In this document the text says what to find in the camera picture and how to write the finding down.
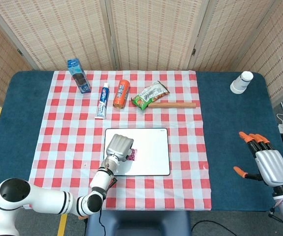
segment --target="purple object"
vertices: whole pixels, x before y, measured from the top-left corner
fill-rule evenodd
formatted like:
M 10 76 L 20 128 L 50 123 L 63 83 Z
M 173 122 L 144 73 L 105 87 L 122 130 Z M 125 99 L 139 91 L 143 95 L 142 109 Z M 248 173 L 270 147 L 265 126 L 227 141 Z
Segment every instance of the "purple object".
M 137 149 L 131 149 L 131 155 L 128 156 L 127 161 L 134 161 L 137 155 Z

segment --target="wooden handle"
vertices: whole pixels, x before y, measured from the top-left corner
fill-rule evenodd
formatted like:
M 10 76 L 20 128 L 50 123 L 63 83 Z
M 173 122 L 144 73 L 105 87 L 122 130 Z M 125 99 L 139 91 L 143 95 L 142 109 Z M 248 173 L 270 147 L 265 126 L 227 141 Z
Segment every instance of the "wooden handle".
M 152 102 L 149 108 L 195 108 L 194 102 Z

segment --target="blue box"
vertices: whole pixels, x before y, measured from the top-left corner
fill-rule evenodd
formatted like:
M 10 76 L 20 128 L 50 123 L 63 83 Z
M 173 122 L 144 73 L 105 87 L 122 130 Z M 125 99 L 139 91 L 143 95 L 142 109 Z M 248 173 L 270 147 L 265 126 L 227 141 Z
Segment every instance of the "blue box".
M 91 86 L 87 80 L 87 76 L 84 73 L 80 61 L 78 58 L 69 59 L 67 61 L 67 67 L 75 80 L 81 93 L 91 92 Z

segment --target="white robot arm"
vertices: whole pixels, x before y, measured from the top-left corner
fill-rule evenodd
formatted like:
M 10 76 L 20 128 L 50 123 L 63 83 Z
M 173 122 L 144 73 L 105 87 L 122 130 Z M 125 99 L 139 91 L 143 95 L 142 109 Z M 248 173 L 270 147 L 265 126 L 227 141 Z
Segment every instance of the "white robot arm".
M 131 154 L 133 139 L 115 134 L 107 147 L 107 157 L 90 183 L 91 193 L 75 199 L 69 192 L 37 187 L 25 180 L 10 178 L 0 184 L 0 236 L 19 236 L 14 222 L 19 208 L 31 205 L 40 213 L 72 213 L 86 216 L 101 210 L 108 189 L 117 181 L 119 161 Z
M 274 150 L 270 142 L 259 134 L 245 134 L 240 132 L 240 137 L 249 145 L 255 158 L 260 174 L 249 174 L 238 167 L 234 170 L 243 178 L 262 180 L 274 189 L 273 198 L 275 205 L 270 208 L 269 216 L 274 217 L 278 208 L 283 216 L 283 157 L 279 151 Z

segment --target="table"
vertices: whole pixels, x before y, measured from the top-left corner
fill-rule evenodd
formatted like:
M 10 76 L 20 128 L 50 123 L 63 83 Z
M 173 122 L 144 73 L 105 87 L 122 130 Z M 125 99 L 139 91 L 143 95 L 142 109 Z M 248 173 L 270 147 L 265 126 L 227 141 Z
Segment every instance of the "table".
M 267 210 L 272 189 L 234 173 L 257 166 L 238 132 L 260 133 L 283 155 L 264 78 L 255 73 L 243 94 L 229 86 L 240 72 L 197 72 L 213 210 Z M 0 182 L 28 179 L 53 72 L 18 72 L 10 82 L 0 115 Z
M 166 128 L 170 174 L 117 177 L 103 209 L 210 209 L 208 162 L 195 72 L 86 71 L 86 74 L 92 91 L 81 94 L 69 72 L 54 72 L 29 182 L 71 192 L 75 198 L 87 195 L 103 159 L 107 128 Z M 142 111 L 128 100 L 123 109 L 116 109 L 112 101 L 122 79 L 130 82 L 129 97 L 160 80 L 170 91 L 161 101 L 195 102 L 196 108 Z M 106 119 L 95 119 L 106 82 L 110 90 Z M 142 150 L 139 148 L 136 158 L 143 158 Z

